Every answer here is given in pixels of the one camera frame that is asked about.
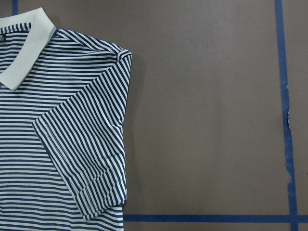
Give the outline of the blue white striped polo shirt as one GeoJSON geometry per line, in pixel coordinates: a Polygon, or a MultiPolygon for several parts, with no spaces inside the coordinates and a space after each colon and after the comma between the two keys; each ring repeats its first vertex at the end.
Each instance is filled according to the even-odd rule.
{"type": "Polygon", "coordinates": [[[131,58],[42,8],[0,20],[1,230],[123,230],[131,58]]]}

